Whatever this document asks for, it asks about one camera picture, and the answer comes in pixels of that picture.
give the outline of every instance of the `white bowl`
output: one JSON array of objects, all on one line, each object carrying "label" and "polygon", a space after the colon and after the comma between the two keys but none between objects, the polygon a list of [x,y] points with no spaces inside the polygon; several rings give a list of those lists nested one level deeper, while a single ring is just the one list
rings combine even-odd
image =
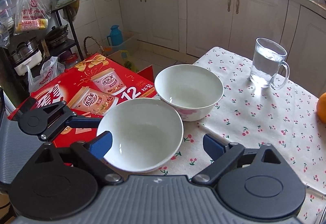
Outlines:
[{"label": "white bowl", "polygon": [[154,86],[160,98],[175,108],[183,121],[205,117],[224,92],[218,76],[195,65],[176,65],[162,70]]},{"label": "white bowl", "polygon": [[175,155],[183,123],[165,102],[139,98],[112,108],[101,120],[97,136],[104,131],[113,137],[104,159],[118,169],[143,173],[156,170]]}]

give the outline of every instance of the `wicker basket handle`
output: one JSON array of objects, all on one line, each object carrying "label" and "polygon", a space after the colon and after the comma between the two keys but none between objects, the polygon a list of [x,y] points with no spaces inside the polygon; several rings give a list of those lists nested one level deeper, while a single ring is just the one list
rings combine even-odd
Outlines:
[{"label": "wicker basket handle", "polygon": [[87,36],[87,37],[85,37],[85,39],[84,39],[84,51],[85,51],[85,54],[86,54],[86,57],[88,57],[89,56],[89,54],[88,54],[88,52],[87,52],[87,48],[86,48],[86,40],[88,39],[88,38],[90,38],[90,39],[93,39],[96,43],[97,43],[97,45],[98,45],[98,47],[101,49],[101,53],[102,53],[102,55],[103,56],[105,56],[105,52],[104,52],[104,50],[103,50],[103,47],[102,47],[102,45],[93,37],[93,36]]}]

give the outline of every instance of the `glass mug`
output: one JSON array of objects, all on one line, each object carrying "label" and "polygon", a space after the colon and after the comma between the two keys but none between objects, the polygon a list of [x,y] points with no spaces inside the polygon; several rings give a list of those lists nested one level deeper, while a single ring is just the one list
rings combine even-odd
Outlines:
[{"label": "glass mug", "polygon": [[[286,50],[279,44],[269,39],[257,38],[249,76],[250,80],[261,88],[269,86],[275,90],[283,88],[290,74],[289,65],[284,61],[286,56]],[[281,66],[284,66],[286,70],[285,80],[281,85],[275,86],[274,78]]]}]

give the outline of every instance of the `table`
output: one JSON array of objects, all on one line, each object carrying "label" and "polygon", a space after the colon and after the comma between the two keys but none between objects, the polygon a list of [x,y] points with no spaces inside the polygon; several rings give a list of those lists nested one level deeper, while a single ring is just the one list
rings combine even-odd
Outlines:
[{"label": "table", "polygon": [[[219,47],[195,64],[219,76],[224,96],[205,118],[184,122],[178,153],[151,174],[192,177],[210,165],[213,160],[203,149],[206,133],[248,148],[269,142],[307,186],[299,219],[315,223],[326,206],[326,125],[315,112],[318,99],[292,81],[278,91],[256,89],[248,79],[252,61]],[[284,77],[275,79],[281,84]]]}]

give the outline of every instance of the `bowl rim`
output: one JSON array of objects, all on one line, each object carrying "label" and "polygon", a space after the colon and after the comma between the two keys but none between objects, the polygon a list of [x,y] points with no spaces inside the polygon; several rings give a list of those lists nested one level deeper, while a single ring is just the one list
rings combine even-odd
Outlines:
[{"label": "bowl rim", "polygon": [[[179,106],[179,105],[176,105],[176,104],[174,104],[174,103],[171,103],[171,102],[167,101],[166,99],[164,99],[164,98],[160,95],[160,93],[159,93],[159,91],[157,90],[156,85],[155,85],[157,77],[158,77],[158,76],[159,76],[159,75],[160,75],[164,70],[167,70],[167,69],[169,69],[169,68],[171,68],[171,67],[184,66],[184,65],[187,65],[187,66],[195,66],[195,67],[199,67],[199,68],[202,68],[202,69],[204,69],[204,70],[207,70],[208,72],[210,72],[211,74],[213,74],[213,75],[214,75],[214,76],[215,76],[215,77],[220,81],[220,83],[221,83],[221,85],[222,85],[222,95],[219,97],[219,99],[218,99],[216,102],[214,102],[214,103],[211,104],[211,105],[204,106],[204,107],[191,108],[191,107],[183,107],[183,106]],[[156,76],[155,81],[154,81],[154,87],[155,87],[155,90],[156,90],[157,94],[160,96],[160,99],[161,99],[161,100],[163,100],[164,102],[166,102],[166,103],[172,105],[173,107],[177,107],[177,108],[180,108],[180,109],[182,109],[182,110],[202,110],[202,109],[205,109],[205,108],[212,107],[212,106],[214,106],[216,103],[218,103],[218,102],[222,99],[222,97],[223,97],[223,95],[224,95],[224,86],[223,86],[223,82],[221,81],[221,79],[219,78],[219,76],[217,76],[214,72],[211,72],[210,70],[208,70],[208,69],[206,69],[206,68],[204,68],[204,67],[201,67],[201,66],[198,66],[198,65],[193,65],[193,64],[180,64],[180,65],[174,65],[174,66],[170,66],[170,67],[168,67],[168,68],[163,69],[163,70],[162,70],[162,71],[161,71],[161,72]]]},{"label": "bowl rim", "polygon": [[108,115],[108,113],[110,112],[110,111],[112,111],[113,109],[116,109],[119,105],[122,105],[122,104],[124,104],[124,103],[127,103],[127,102],[131,102],[131,101],[134,101],[134,100],[138,100],[138,101],[140,101],[140,100],[146,100],[147,102],[150,102],[149,100],[153,100],[153,101],[155,101],[155,103],[158,103],[158,104],[161,104],[163,107],[168,107],[169,108],[169,110],[172,110],[172,112],[175,112],[176,114],[177,114],[177,116],[179,117],[177,120],[179,121],[179,124],[181,125],[181,137],[180,137],[180,141],[179,141],[179,143],[178,143],[178,146],[177,146],[177,148],[173,151],[173,152],[171,152],[171,154],[169,154],[164,160],[162,160],[161,162],[159,162],[159,163],[157,163],[157,164],[155,164],[155,165],[153,165],[153,166],[151,166],[151,167],[146,167],[146,168],[142,168],[142,169],[139,169],[139,170],[126,170],[125,168],[122,168],[122,167],[120,167],[120,166],[117,166],[116,164],[114,164],[114,163],[111,163],[110,161],[108,161],[108,160],[106,160],[104,157],[104,159],[109,163],[109,164],[111,164],[113,167],[115,167],[115,168],[117,168],[117,169],[119,169],[119,170],[123,170],[123,171],[126,171],[126,172],[134,172],[134,173],[145,173],[145,172],[149,172],[149,171],[153,171],[153,170],[156,170],[157,168],[159,168],[159,167],[161,167],[162,165],[164,165],[165,163],[167,163],[174,155],[175,155],[175,153],[177,152],[177,150],[180,148],[180,146],[181,146],[181,143],[182,143],[182,140],[183,140],[183,135],[184,135],[184,125],[183,125],[183,122],[182,122],[182,119],[181,119],[181,117],[180,117],[180,115],[179,115],[179,113],[173,108],[173,107],[171,107],[170,105],[167,105],[165,102],[163,102],[163,101],[160,101],[160,100],[158,100],[158,99],[155,99],[155,98],[135,98],[135,99],[132,99],[132,100],[127,100],[127,101],[124,101],[124,102],[121,102],[121,103],[119,103],[118,105],[116,105],[114,108],[112,108],[112,109],[110,109],[107,113],[106,113],[106,115]]}]

